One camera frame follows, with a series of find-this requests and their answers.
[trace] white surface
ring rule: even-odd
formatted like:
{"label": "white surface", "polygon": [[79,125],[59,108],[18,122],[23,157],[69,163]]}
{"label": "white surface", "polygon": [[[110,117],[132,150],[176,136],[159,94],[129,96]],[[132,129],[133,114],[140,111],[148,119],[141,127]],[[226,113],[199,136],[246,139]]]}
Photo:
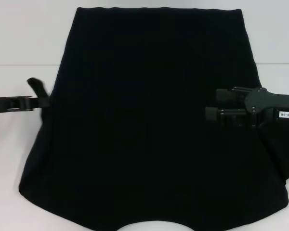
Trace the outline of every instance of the white surface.
{"label": "white surface", "polygon": [[[79,6],[241,8],[254,58],[262,63],[258,65],[262,85],[273,93],[289,94],[289,0],[0,0],[0,96],[34,95],[26,84],[30,77],[42,79],[51,91]],[[17,190],[39,126],[39,110],[0,114],[0,231],[88,230],[32,205]],[[235,230],[289,231],[289,205]],[[120,231],[190,229],[156,221],[132,224]]]}

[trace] black fabric cover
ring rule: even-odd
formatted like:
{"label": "black fabric cover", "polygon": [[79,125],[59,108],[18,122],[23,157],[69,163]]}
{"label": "black fabric cover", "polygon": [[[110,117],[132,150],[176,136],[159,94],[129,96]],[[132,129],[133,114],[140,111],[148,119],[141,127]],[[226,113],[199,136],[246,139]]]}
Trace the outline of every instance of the black fabric cover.
{"label": "black fabric cover", "polygon": [[19,191],[97,231],[265,218],[288,204],[289,127],[205,122],[233,86],[261,86],[241,10],[78,8]]}

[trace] white background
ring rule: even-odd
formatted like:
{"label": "white background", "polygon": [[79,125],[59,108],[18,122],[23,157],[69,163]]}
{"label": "white background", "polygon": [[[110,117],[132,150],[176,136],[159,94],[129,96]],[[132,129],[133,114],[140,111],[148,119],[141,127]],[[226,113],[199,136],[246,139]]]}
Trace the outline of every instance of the white background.
{"label": "white background", "polygon": [[[51,92],[77,7],[163,6],[242,9],[262,85],[289,94],[289,0],[0,0],[0,97],[34,95],[26,84],[30,77],[42,79]],[[88,230],[32,205],[17,190],[40,127],[39,113],[0,114],[0,231]],[[190,229],[160,221],[120,229],[146,230]],[[289,231],[289,206],[235,230]]]}

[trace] white label sticker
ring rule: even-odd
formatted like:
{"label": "white label sticker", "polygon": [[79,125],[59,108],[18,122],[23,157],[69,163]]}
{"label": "white label sticker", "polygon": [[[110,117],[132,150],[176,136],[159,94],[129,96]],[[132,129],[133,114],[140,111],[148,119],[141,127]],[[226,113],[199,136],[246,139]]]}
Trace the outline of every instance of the white label sticker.
{"label": "white label sticker", "polygon": [[279,118],[289,118],[289,112],[279,112]]}

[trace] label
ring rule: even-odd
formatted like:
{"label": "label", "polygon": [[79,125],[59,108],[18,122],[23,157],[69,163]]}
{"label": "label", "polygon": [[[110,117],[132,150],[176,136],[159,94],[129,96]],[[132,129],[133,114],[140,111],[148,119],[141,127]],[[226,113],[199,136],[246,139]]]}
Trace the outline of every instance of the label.
{"label": "label", "polygon": [[289,112],[279,112],[279,118],[289,118]]}

